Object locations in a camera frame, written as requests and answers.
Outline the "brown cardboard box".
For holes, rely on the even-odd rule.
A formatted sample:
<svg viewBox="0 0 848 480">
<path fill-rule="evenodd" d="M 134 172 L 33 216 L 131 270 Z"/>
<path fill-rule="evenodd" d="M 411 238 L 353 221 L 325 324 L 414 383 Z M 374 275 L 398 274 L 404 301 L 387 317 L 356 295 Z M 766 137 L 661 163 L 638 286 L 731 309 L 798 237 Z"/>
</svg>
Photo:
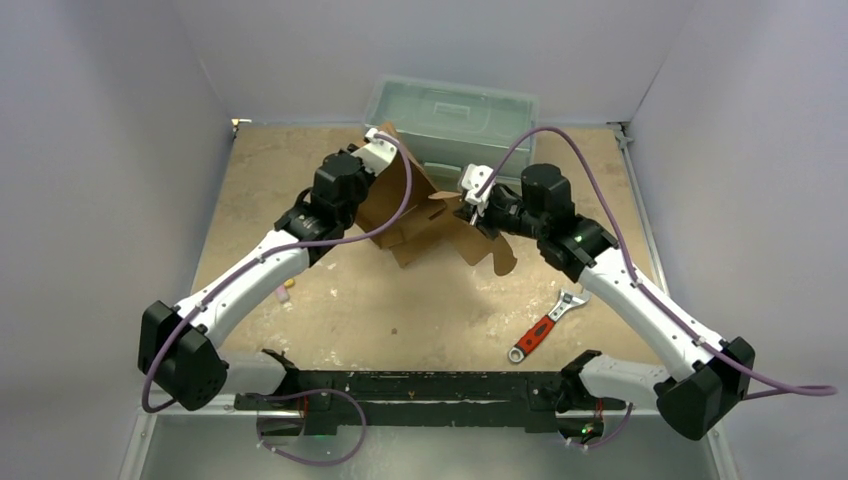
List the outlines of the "brown cardboard box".
<svg viewBox="0 0 848 480">
<path fill-rule="evenodd" d="M 473 226 L 454 215 L 460 207 L 458 193 L 440 191 L 424 168 L 404 145 L 390 123 L 377 128 L 386 132 L 385 140 L 398 148 L 392 164 L 370 188 L 368 197 L 357 208 L 355 225 L 368 233 L 390 222 L 390 226 L 370 241 L 389 252 L 397 265 L 406 268 L 425 257 L 435 247 L 447 243 L 469 266 L 489 258 L 497 276 L 511 273 L 517 258 L 504 236 L 490 240 Z M 353 154 L 365 143 L 349 146 Z"/>
</svg>

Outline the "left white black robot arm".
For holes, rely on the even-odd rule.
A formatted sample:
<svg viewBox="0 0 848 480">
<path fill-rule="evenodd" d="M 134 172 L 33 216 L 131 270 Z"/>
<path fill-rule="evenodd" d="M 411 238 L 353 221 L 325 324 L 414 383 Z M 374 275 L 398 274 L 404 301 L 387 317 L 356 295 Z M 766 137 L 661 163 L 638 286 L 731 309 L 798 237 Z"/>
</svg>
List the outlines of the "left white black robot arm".
<svg viewBox="0 0 848 480">
<path fill-rule="evenodd" d="M 403 174 L 395 212 L 371 230 L 346 236 L 377 181 L 394 167 Z M 262 301 L 331 249 L 374 237 L 395 223 L 409 203 L 412 173 L 408 154 L 388 144 L 327 156 L 312 185 L 245 257 L 175 305 L 156 301 L 147 307 L 138 349 L 138 368 L 145 376 L 143 410 L 158 413 L 178 404 L 195 411 L 220 394 L 259 394 L 275 409 L 292 405 L 298 382 L 287 375 L 281 359 L 261 354 L 245 361 L 226 360 L 220 347 Z"/>
</svg>

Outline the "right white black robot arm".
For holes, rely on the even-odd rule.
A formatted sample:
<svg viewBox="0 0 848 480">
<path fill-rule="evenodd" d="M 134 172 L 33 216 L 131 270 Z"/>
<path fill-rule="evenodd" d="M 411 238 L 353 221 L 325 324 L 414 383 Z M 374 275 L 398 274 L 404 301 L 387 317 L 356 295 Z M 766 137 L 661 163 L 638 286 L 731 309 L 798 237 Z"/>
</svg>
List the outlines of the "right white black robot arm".
<svg viewBox="0 0 848 480">
<path fill-rule="evenodd" d="M 755 350 L 727 340 L 673 302 L 625 260 L 618 240 L 597 221 L 577 213 L 571 185 L 560 169 L 536 164 L 521 174 L 521 190 L 490 182 L 493 169 L 470 165 L 458 186 L 456 215 L 481 232 L 535 240 L 545 262 L 609 306 L 654 351 L 657 365 L 587 351 L 564 370 L 561 392 L 584 407 L 596 398 L 653 408 L 678 434 L 700 440 L 740 401 Z"/>
</svg>

